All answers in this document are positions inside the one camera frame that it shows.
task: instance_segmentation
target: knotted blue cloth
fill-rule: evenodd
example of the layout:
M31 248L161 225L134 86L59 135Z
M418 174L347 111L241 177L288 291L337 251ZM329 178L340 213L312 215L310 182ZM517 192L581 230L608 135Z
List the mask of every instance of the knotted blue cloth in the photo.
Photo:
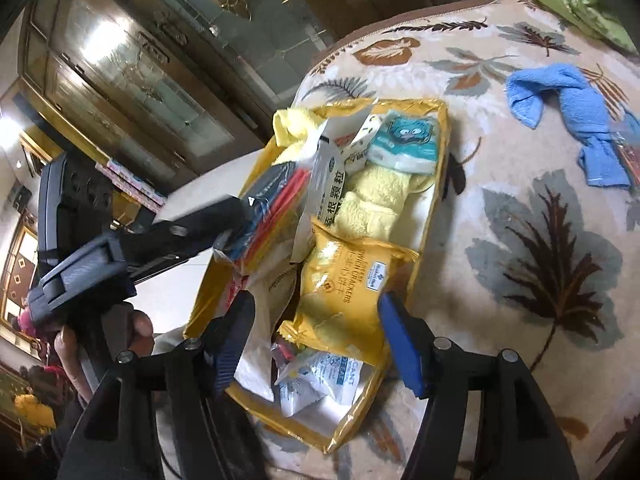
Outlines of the knotted blue cloth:
M504 84L511 113L535 129L542 117L541 93L559 94L564 126L584 144L578 163L589 186L629 186L629 177L611 143L611 119L602 95L574 65L557 63L544 68L518 70Z

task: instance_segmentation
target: floor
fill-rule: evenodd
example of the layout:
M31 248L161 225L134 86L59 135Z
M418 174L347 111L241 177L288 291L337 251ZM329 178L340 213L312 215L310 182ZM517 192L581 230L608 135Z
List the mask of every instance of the floor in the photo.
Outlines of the floor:
M179 218L225 195L237 196L259 153L232 160L175 191L156 221ZM210 256L211 250L204 251L136 287L138 294L129 301L151 318L156 333L168 332L187 323Z

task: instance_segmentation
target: screw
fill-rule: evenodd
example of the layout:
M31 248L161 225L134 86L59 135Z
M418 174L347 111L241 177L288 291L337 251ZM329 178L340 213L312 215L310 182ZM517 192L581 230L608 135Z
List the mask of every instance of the screw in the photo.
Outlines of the screw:
M190 337L184 342L184 347L187 350L197 350L200 348L200 340L197 337Z
M449 348L451 348L451 341L446 337L437 337L433 340L433 345L438 350L449 350Z
M169 232L172 235L180 236L180 237L183 237L183 238L188 233L187 228L186 227L182 227L181 225L172 225L171 227L169 227Z
M120 352L116 359L121 365L125 365L132 362L134 356L135 354L131 350L125 350L124 352Z
M502 351L502 358L508 363L514 363L518 360L518 353L515 350L507 348Z

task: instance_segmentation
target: glass cabinet door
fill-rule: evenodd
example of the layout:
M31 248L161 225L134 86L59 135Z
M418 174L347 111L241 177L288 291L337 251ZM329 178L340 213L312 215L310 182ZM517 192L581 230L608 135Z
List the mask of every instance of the glass cabinet door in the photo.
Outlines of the glass cabinet door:
M157 16L158 27L171 36L188 23L272 110L290 105L313 57L333 42L303 0L161 1L175 18ZM174 38L184 40L188 33Z
M177 157L137 131L66 64L51 56L47 67L47 99L85 134L136 174L148 175L160 192L171 192L195 177Z
M82 79L197 174L262 146L113 0L61 0L52 46Z

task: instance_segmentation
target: yellow cracker package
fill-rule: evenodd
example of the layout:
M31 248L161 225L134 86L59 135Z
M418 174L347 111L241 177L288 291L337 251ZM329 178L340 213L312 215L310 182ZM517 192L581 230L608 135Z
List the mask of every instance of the yellow cracker package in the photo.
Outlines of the yellow cracker package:
M384 333L378 297L386 280L418 254L370 238L343 240L313 220L316 246L302 270L300 303L285 339L377 365Z

